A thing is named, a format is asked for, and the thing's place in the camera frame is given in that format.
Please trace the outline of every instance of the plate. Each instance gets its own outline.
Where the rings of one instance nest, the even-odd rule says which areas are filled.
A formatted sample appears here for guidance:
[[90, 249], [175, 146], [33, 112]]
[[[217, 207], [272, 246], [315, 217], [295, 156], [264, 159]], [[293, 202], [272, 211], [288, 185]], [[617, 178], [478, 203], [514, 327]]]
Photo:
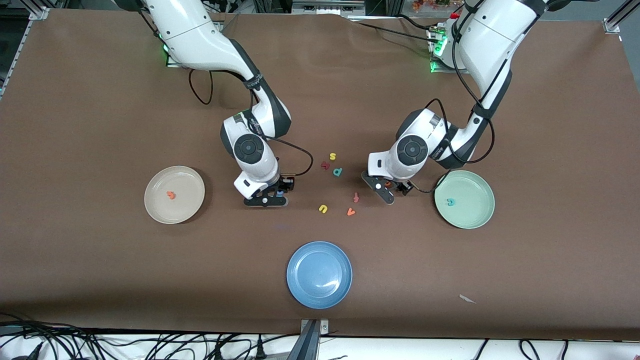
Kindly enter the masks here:
[[169, 167], [154, 176], [145, 190], [147, 213], [163, 224], [192, 217], [204, 201], [204, 181], [189, 167]]
[[440, 182], [433, 198], [436, 208], [451, 225], [475, 229], [491, 219], [495, 198], [482, 177], [466, 170], [456, 170], [440, 178]]
[[342, 301], [351, 288], [352, 278], [347, 255], [326, 241], [302, 245], [287, 267], [291, 295], [312, 309], [327, 309]]

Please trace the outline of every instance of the brown tablecloth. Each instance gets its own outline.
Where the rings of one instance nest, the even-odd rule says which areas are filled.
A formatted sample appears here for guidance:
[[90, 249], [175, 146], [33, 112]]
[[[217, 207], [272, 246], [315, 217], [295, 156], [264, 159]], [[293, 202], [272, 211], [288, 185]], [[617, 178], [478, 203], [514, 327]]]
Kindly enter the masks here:
[[[248, 209], [233, 187], [240, 170], [218, 133], [248, 107], [240, 82], [216, 75], [203, 106], [138, 14], [52, 10], [0, 102], [1, 309], [91, 327], [295, 332], [321, 317], [337, 334], [640, 340], [640, 97], [618, 37], [598, 22], [535, 25], [495, 148], [465, 167], [496, 198], [491, 221], [469, 231], [430, 195], [387, 206], [360, 179], [367, 154], [431, 98], [465, 125], [472, 100], [455, 75], [429, 73], [424, 42], [331, 15], [242, 15], [228, 30], [291, 111], [284, 138], [316, 156], [289, 206]], [[204, 96], [207, 74], [195, 80]], [[284, 171], [307, 165], [271, 146]], [[320, 167], [330, 152], [340, 177]], [[172, 165], [207, 185], [181, 225], [143, 203]], [[416, 183], [443, 172], [431, 161]], [[314, 240], [344, 249], [354, 271], [348, 296], [322, 311], [285, 281]]]

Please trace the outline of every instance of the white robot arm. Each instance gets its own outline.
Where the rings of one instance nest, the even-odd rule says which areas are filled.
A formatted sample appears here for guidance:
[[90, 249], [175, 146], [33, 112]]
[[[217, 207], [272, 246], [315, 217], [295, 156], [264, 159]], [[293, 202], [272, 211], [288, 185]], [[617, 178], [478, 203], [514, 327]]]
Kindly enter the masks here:
[[265, 141], [286, 134], [289, 110], [273, 93], [264, 76], [235, 40], [221, 34], [200, 0], [144, 0], [169, 55], [185, 67], [220, 71], [240, 79], [258, 100], [250, 109], [224, 120], [220, 138], [242, 172], [234, 181], [249, 206], [284, 206], [293, 179], [282, 179], [278, 162]]
[[446, 169], [468, 163], [511, 81], [511, 58], [531, 26], [547, 9], [547, 0], [467, 0], [462, 16], [442, 24], [445, 33], [434, 55], [451, 69], [467, 69], [481, 97], [467, 126], [455, 125], [424, 108], [410, 113], [391, 150], [369, 154], [364, 181], [387, 204], [391, 190], [406, 195], [411, 179], [432, 158]]

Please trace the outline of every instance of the beige plate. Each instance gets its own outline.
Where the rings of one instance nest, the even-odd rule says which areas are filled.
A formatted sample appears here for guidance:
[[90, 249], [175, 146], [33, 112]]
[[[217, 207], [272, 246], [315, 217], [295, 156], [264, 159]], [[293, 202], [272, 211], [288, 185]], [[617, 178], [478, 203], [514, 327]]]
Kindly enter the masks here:
[[[171, 200], [167, 192], [173, 192]], [[145, 208], [154, 220], [178, 224], [192, 217], [204, 200], [204, 182], [189, 167], [166, 168], [149, 181], [145, 190]]]

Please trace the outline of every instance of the blue plate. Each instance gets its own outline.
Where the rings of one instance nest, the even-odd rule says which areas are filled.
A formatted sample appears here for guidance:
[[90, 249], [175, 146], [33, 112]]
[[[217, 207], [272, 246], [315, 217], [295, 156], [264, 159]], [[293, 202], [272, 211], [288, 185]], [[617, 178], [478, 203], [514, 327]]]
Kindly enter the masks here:
[[328, 309], [342, 301], [349, 292], [352, 278], [347, 255], [326, 241], [302, 245], [287, 267], [291, 295], [312, 309]]

